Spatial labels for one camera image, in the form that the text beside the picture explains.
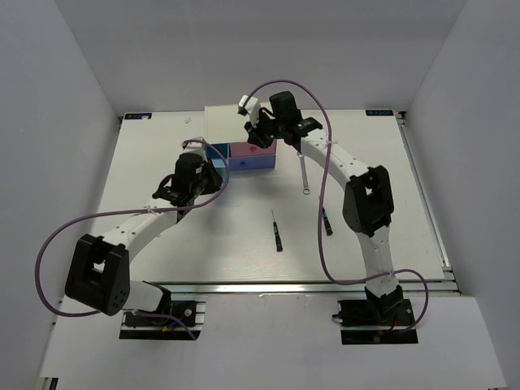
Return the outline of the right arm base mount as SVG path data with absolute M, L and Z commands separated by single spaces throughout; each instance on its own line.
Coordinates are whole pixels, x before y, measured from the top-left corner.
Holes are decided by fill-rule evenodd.
M 381 318 L 365 300 L 338 301 L 338 312 L 331 320 L 340 326 L 342 345 L 416 345 L 415 329 L 406 331 L 414 321 L 411 303 L 405 299 Z

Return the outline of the light blue small drawer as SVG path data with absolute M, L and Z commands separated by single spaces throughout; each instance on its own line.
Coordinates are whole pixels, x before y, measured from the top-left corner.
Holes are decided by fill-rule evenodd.
M 212 162 L 223 181 L 228 177 L 226 165 L 229 160 L 229 144 L 218 143 L 206 147 L 206 157 Z

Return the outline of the small black precision screwdriver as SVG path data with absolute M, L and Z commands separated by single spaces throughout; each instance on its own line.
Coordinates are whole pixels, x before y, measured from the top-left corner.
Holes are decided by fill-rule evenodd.
M 272 216 L 272 225 L 273 225 L 273 232 L 274 232 L 274 237 L 275 237 L 276 251 L 278 253 L 281 253 L 284 250 L 284 248 L 283 248 L 282 240 L 280 237 L 280 230 L 278 228 L 278 224 L 276 222 L 275 214 L 274 214 L 273 210 L 271 211 L 271 216 Z

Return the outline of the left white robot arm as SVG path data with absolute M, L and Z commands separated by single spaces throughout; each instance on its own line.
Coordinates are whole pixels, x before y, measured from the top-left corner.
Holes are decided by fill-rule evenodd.
M 179 156 L 175 172 L 165 177 L 142 214 L 76 243 L 65 295 L 112 316 L 121 310 L 143 311 L 152 323 L 171 317 L 171 294 L 150 282 L 132 280 L 132 260 L 161 233 L 178 224 L 197 197 L 217 193 L 223 178 L 202 152 Z

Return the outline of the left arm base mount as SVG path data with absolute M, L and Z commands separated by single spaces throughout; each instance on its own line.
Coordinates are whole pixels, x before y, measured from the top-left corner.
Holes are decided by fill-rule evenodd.
M 127 311 L 119 330 L 121 340 L 189 340 L 202 332 L 206 302 L 202 299 L 172 301 L 165 316 L 152 318 Z

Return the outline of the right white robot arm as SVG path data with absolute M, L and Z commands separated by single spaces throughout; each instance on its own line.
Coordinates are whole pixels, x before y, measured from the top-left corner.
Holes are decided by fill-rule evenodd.
M 342 215 L 357 236 L 366 270 L 366 298 L 348 310 L 345 322 L 387 323 L 403 301 L 389 244 L 394 203 L 388 170 L 358 161 L 330 140 L 318 120 L 303 117 L 289 91 L 271 96 L 270 105 L 266 109 L 255 97 L 240 99 L 238 112 L 248 117 L 248 142 L 265 149 L 282 140 L 314 160 L 344 190 Z

